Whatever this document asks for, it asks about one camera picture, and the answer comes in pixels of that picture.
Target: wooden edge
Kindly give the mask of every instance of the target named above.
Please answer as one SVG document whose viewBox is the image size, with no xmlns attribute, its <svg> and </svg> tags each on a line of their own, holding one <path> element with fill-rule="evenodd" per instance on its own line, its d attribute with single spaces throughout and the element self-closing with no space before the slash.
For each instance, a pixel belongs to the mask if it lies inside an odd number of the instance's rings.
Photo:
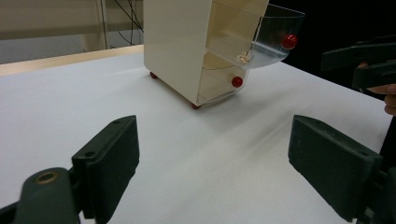
<svg viewBox="0 0 396 224">
<path fill-rule="evenodd" d="M 143 52 L 143 45 L 124 47 L 119 49 L 104 49 L 93 52 L 71 54 L 66 56 L 38 59 L 19 63 L 4 63 L 0 64 L 0 77 L 23 72 L 31 72 L 44 68 L 67 65 L 70 63 L 83 63 L 97 59 L 140 52 Z"/>
</svg>

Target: red knob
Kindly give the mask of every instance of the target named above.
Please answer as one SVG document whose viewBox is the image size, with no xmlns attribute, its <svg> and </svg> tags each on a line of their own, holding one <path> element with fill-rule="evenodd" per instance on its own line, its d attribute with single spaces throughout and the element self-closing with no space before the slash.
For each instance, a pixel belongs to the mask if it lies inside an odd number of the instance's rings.
<svg viewBox="0 0 396 224">
<path fill-rule="evenodd" d="M 284 49 L 294 49 L 298 42 L 296 35 L 285 35 L 282 40 L 282 47 Z"/>
<path fill-rule="evenodd" d="M 231 81 L 234 87 L 239 88 L 244 84 L 244 79 L 241 77 L 233 77 L 233 80 Z"/>
</svg>

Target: red wheel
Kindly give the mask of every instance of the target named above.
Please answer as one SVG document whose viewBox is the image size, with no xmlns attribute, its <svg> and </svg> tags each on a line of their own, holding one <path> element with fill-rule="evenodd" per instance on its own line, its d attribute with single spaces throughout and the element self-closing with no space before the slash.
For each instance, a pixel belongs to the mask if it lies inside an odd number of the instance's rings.
<svg viewBox="0 0 396 224">
<path fill-rule="evenodd" d="M 199 109 L 201 106 L 191 103 L 191 107 L 192 107 L 192 109 Z"/>
<path fill-rule="evenodd" d="M 149 75 L 150 75 L 152 78 L 157 78 L 157 76 L 155 76 L 155 74 L 152 73 L 152 72 L 150 72 Z"/>
</svg>

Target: transparent drawer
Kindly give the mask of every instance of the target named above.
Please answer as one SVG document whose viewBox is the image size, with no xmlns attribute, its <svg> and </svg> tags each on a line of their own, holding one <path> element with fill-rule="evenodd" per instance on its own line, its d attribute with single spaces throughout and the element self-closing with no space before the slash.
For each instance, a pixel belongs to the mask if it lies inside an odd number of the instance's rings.
<svg viewBox="0 0 396 224">
<path fill-rule="evenodd" d="M 263 17 L 213 3 L 206 48 L 244 69 L 285 59 L 297 44 L 304 13 L 268 5 Z"/>
</svg>

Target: white tabletop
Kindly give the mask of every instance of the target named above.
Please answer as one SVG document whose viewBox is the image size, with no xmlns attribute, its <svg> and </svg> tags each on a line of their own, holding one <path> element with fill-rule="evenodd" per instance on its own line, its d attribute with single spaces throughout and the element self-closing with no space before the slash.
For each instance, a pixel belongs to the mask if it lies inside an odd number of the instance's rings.
<svg viewBox="0 0 396 224">
<path fill-rule="evenodd" d="M 379 151 L 384 103 L 276 63 L 216 105 L 190 103 L 134 53 L 0 77 L 0 207 L 30 175 L 71 167 L 110 121 L 136 115 L 140 164 L 110 223 L 346 223 L 289 164 L 293 115 Z"/>
</svg>

